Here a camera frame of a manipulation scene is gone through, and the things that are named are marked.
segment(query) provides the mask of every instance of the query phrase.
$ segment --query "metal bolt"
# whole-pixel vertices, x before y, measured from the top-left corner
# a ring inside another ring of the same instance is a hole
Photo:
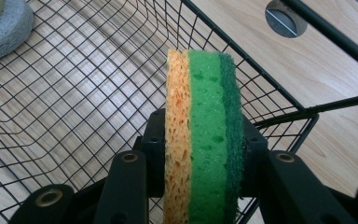
[[[277,159],[279,161],[283,161],[283,162],[294,162],[295,161],[295,158],[292,155],[286,154],[286,153],[278,153]]]
[[[60,189],[49,189],[41,193],[34,201],[39,207],[47,207],[55,204],[62,197],[62,191]]]
[[[122,159],[124,162],[133,162],[133,161],[138,160],[138,155],[132,154],[132,153],[128,153],[128,154],[122,156],[121,159]]]

